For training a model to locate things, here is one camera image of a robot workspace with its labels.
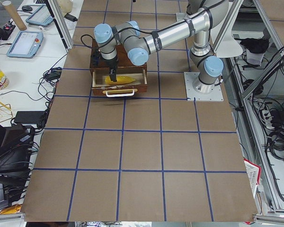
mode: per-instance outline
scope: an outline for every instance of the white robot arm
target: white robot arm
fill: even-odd
[[[150,54],[195,36],[189,56],[200,70],[199,80],[203,88],[200,87],[199,91],[206,91],[214,85],[223,69],[222,61],[211,56],[210,30],[225,18],[228,5],[228,0],[189,0],[184,19],[153,31],[147,37],[139,38],[138,24],[130,21],[113,27],[108,24],[97,25],[94,29],[95,40],[108,66],[116,68],[116,45],[122,44],[131,62],[139,66],[147,62]]]

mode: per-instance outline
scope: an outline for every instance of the orange object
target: orange object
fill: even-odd
[[[7,207],[5,209],[3,209],[2,211],[0,211],[0,214],[14,214],[14,213],[17,213],[20,211],[21,209],[21,206],[20,204],[15,204],[11,207]]]

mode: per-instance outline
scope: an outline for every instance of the white handle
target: white handle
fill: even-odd
[[[109,91],[106,91],[105,94],[107,97],[112,98],[112,97],[124,97],[124,96],[133,96],[134,95],[134,89],[131,93],[124,93],[124,94],[115,94],[115,95],[109,95]]]

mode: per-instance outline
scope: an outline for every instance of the white mounting plate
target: white mounting plate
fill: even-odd
[[[176,13],[177,22],[185,17],[186,13]]]
[[[215,86],[209,94],[200,94],[193,88],[193,81],[199,76],[199,72],[184,72],[186,95],[188,101],[204,101],[204,102],[223,102],[223,95],[220,85]]]

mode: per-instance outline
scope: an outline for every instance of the cardboard tube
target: cardboard tube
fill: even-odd
[[[11,1],[4,1],[2,2],[3,7],[5,10],[9,13],[10,17],[14,20],[17,27],[20,31],[24,31],[27,29],[26,25],[23,23],[21,17],[17,13],[14,5],[11,3]]]

